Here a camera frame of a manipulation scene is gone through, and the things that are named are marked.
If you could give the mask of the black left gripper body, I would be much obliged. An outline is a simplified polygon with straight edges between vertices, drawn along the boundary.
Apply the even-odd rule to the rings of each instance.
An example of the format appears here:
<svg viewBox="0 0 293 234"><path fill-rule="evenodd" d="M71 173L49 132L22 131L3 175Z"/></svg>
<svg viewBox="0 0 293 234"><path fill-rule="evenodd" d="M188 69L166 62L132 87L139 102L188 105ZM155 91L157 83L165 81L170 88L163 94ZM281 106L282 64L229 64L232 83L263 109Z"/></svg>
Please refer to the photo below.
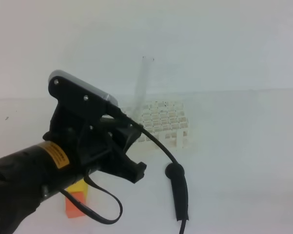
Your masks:
<svg viewBox="0 0 293 234"><path fill-rule="evenodd" d="M50 174L84 175L99 171L112 152L112 124L130 125L118 106L72 81L55 77L48 90L58 103L43 139L62 149L69 163L62 168L46 164Z"/></svg>

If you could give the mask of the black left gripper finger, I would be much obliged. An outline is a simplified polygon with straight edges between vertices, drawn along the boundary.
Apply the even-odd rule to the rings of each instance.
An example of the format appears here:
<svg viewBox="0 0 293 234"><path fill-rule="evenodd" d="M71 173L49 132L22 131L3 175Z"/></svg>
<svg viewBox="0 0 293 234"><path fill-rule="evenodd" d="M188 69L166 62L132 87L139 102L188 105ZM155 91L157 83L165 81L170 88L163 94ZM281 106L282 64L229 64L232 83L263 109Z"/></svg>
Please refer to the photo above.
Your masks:
<svg viewBox="0 0 293 234"><path fill-rule="evenodd" d="M112 147L113 155L120 155L119 152L124 154L129 148L140 138L141 131L135 127L123 123L112 124Z"/></svg>
<svg viewBox="0 0 293 234"><path fill-rule="evenodd" d="M127 157L123 150L114 148L102 160L99 171L136 183L144 177L146 168L145 163L135 163Z"/></svg>

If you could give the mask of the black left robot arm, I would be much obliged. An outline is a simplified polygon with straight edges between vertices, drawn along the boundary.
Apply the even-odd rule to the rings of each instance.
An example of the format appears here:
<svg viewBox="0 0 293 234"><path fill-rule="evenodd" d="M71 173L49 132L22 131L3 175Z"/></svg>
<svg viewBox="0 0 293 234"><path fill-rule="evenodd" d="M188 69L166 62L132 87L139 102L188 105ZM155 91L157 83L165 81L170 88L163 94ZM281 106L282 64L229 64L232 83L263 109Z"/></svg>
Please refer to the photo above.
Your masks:
<svg viewBox="0 0 293 234"><path fill-rule="evenodd" d="M146 165L127 151L141 136L117 102L102 91L87 89L76 78L55 75L48 90L58 104L43 142L0 158L0 234L13 233L46 199L61 193L91 219L113 224L67 192L101 171L136 183Z"/></svg>

